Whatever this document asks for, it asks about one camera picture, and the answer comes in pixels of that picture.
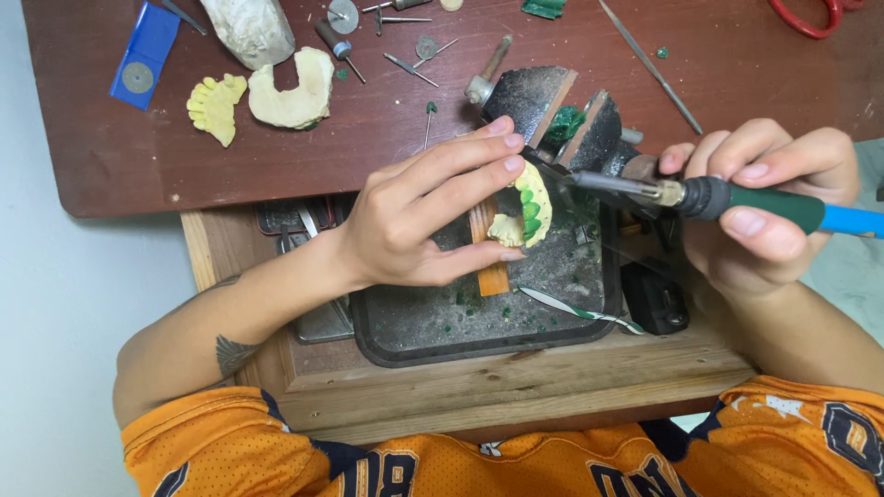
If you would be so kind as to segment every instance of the person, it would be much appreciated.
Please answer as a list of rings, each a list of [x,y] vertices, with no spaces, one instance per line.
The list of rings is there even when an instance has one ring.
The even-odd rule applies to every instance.
[[[257,388],[210,387],[280,326],[335,297],[376,284],[445,285],[526,257],[493,241],[443,252],[429,239],[520,175],[524,140],[513,130],[501,118],[373,172],[342,226],[135,334],[119,353],[113,401],[141,494],[884,495],[884,349],[797,281],[830,235],[805,236],[748,207],[687,223],[684,247],[708,284],[695,294],[700,307],[769,376],[722,393],[690,434],[663,420],[486,447],[416,435],[366,452],[295,434]],[[670,147],[659,169],[839,205],[858,192],[845,134],[793,139],[769,119]]]

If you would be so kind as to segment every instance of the brown tabletop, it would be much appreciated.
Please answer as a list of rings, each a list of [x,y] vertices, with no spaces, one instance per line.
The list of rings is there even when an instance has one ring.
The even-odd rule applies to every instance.
[[[515,41],[501,70],[577,70],[565,104],[583,105],[595,89],[606,88],[624,126],[645,133],[642,151],[654,154],[671,143],[698,140],[591,0],[568,3],[556,21],[521,12],[522,0],[472,0],[458,12],[433,3],[401,13],[433,22],[389,25],[382,37],[363,15],[361,29],[347,38],[368,84],[353,75],[336,80],[331,118],[310,132],[255,120],[246,94],[235,109],[237,134],[229,149],[193,128],[185,102],[205,76],[248,77],[250,71],[211,33],[197,0],[178,5],[210,35],[181,23],[147,111],[108,96],[140,0],[22,3],[59,197],[78,218],[359,189],[369,172],[423,147],[428,101],[439,109],[431,143],[475,125],[477,112],[465,102],[463,88],[506,33]],[[298,50],[325,49],[312,27],[324,15],[321,3],[281,3]],[[825,24],[823,3],[806,4],[802,14]],[[764,0],[630,0],[611,7],[647,52],[669,48],[668,59],[654,62],[707,132],[769,117],[793,134],[837,126],[855,140],[884,135],[884,2],[847,13],[841,29],[819,42],[787,27]],[[419,34],[440,43],[461,38],[422,68],[440,89],[382,56],[387,51],[414,63]],[[278,65],[275,75],[279,89],[296,85],[291,61]]]

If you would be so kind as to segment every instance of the white wall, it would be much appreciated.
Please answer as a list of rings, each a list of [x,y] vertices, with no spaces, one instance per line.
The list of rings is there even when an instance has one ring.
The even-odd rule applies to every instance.
[[[115,360],[195,292],[181,224],[71,219],[19,2],[0,2],[0,47],[0,495],[137,495],[111,409]]]

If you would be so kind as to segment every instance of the wooden workbench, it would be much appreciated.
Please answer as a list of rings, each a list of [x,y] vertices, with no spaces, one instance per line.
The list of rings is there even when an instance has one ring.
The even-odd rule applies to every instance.
[[[377,0],[357,0],[364,7]],[[147,111],[108,96],[141,0],[22,0],[58,192],[77,218],[186,210],[273,198],[356,190],[369,172],[423,146],[428,101],[438,104],[431,142],[475,125],[463,89],[500,37],[513,48],[501,71],[563,65],[580,73],[565,104],[583,105],[599,88],[619,104],[624,126],[645,132],[642,151],[697,137],[593,1],[572,1],[549,21],[519,10],[522,0],[471,0],[458,12],[438,2],[403,15],[431,23],[390,25],[374,34],[370,18],[347,38],[368,79],[335,81],[331,118],[308,133],[256,121],[248,94],[235,108],[229,149],[193,128],[185,102],[205,76],[244,74],[213,35],[198,0],[176,0],[210,29],[181,24]],[[321,2],[281,0],[298,47],[324,49],[313,24]],[[825,25],[822,2],[789,2]],[[624,0],[611,3],[647,52],[669,48],[655,64],[707,131],[769,117],[794,134],[837,126],[855,140],[884,135],[884,2],[845,14],[824,41],[787,27],[765,0]],[[382,57],[416,61],[419,34],[439,42],[460,37],[421,69],[440,89]],[[277,86],[293,88],[291,62],[277,66]]]
[[[181,215],[200,290],[276,255],[250,207]],[[476,443],[535,431],[703,412],[755,371],[698,312],[669,337],[609,334],[597,342],[390,370],[354,340],[302,346],[276,333],[237,375],[278,401],[292,429],[368,444],[419,432]]]

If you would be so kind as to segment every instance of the orange jersey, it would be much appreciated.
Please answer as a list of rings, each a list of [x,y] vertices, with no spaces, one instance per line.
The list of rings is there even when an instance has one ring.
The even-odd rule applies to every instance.
[[[123,431],[153,497],[884,496],[884,397],[758,377],[685,433],[668,420],[476,446],[442,435],[366,452],[289,431],[269,395],[190,395]]]

